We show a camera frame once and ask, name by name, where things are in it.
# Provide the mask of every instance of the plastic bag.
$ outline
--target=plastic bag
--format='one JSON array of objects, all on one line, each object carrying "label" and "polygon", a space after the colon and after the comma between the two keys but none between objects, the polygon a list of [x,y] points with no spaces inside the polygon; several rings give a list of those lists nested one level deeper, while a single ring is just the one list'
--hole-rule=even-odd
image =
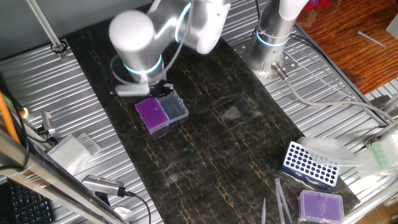
[{"label": "plastic bag", "polygon": [[305,149],[311,154],[312,160],[317,164],[329,167],[364,165],[358,157],[336,139],[301,137],[297,143],[305,146]]}]

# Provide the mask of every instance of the transparent container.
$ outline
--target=transparent container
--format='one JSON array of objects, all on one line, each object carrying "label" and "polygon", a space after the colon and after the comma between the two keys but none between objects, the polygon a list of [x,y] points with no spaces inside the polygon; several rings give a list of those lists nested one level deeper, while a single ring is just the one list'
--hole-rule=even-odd
[{"label": "transparent container", "polygon": [[91,159],[91,153],[71,134],[57,144],[48,155],[71,175]]},{"label": "transparent container", "polygon": [[155,98],[148,98],[137,103],[135,106],[149,134],[169,125],[169,119],[166,113]]},{"label": "transparent container", "polygon": [[166,97],[160,98],[159,103],[169,118],[170,123],[186,118],[189,114],[187,107],[175,90]]},{"label": "transparent container", "polygon": [[90,152],[92,156],[97,155],[101,150],[101,148],[86,133],[82,133],[76,139]]},{"label": "transparent container", "polygon": [[382,147],[380,148],[378,154],[375,154],[374,156],[376,158],[384,156],[383,159],[388,160],[391,167],[398,166],[398,131],[393,132],[383,139],[381,141],[381,146]]},{"label": "transparent container", "polygon": [[299,222],[344,222],[343,199],[340,195],[303,190],[297,199]]}]

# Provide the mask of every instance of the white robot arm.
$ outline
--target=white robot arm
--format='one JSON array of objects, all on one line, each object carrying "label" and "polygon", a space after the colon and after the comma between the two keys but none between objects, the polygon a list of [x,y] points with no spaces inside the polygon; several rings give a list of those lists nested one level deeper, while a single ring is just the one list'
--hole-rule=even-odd
[{"label": "white robot arm", "polygon": [[117,94],[148,95],[149,86],[165,80],[162,52],[174,41],[183,40],[184,45],[198,53],[209,53],[221,36],[230,5],[223,0],[156,0],[147,14],[131,10],[117,15],[111,21],[109,37],[137,82],[117,86]]},{"label": "white robot arm", "polygon": [[[271,0],[259,20],[256,41],[244,58],[253,70],[272,72],[271,64],[283,60],[284,45],[307,2]],[[117,15],[111,21],[109,37],[137,82],[118,85],[117,94],[146,96],[150,86],[166,80],[172,61],[163,71],[162,52],[174,41],[200,54],[209,53],[221,36],[230,6],[231,0],[155,0],[147,14],[131,10]]]}]

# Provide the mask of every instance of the purple tip box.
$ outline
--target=purple tip box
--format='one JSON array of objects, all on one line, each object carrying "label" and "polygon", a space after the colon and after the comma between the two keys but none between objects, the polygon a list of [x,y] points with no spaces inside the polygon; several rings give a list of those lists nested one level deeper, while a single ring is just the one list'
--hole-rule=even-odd
[{"label": "purple tip box", "polygon": [[144,121],[149,134],[169,125],[169,119],[155,98],[148,98],[136,104],[136,109]]},{"label": "purple tip box", "polygon": [[300,222],[343,223],[343,199],[340,195],[304,190],[298,197]]}]

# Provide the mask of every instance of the gray cable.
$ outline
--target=gray cable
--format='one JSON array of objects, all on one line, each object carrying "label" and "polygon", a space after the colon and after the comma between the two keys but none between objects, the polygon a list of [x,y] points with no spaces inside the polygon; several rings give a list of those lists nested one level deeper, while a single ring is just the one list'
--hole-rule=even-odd
[{"label": "gray cable", "polygon": [[179,47],[177,48],[177,51],[174,53],[174,56],[173,56],[173,58],[170,60],[169,64],[166,66],[166,68],[163,69],[162,72],[160,72],[159,74],[157,74],[157,75],[154,77],[155,80],[158,79],[158,78],[160,78],[160,77],[162,77],[163,75],[165,75],[166,72],[167,72],[167,71],[171,68],[171,66],[173,65],[175,59],[177,59],[177,57],[178,57],[178,55],[179,55],[179,53],[180,53],[180,51],[181,51],[182,45],[183,45],[183,43],[184,43],[184,41],[185,41],[185,38],[187,37],[187,34],[189,33],[189,30],[190,30],[190,24],[191,24],[191,20],[192,20],[192,12],[193,12],[193,1],[191,1],[191,8],[190,8],[190,10],[189,10],[188,21],[187,21],[187,28],[185,29],[184,35],[182,36],[182,40],[181,40],[181,42],[180,42],[180,45],[179,45]]},{"label": "gray cable", "polygon": [[325,102],[325,103],[315,103],[315,102],[311,102],[308,101],[304,98],[302,98],[293,88],[292,84],[290,83],[289,79],[285,80],[287,86],[290,88],[290,90],[292,91],[292,93],[297,97],[297,99],[299,99],[301,102],[310,105],[310,106],[335,106],[335,105],[358,105],[358,106],[364,106],[366,108],[369,108],[370,110],[374,110],[378,113],[380,113],[381,115],[383,115],[385,118],[387,118],[390,122],[394,122],[394,119],[388,115],[386,112],[380,110],[379,108],[376,108],[374,106],[371,106],[367,103],[362,103],[362,102],[357,102],[357,101],[336,101],[336,102]]}]

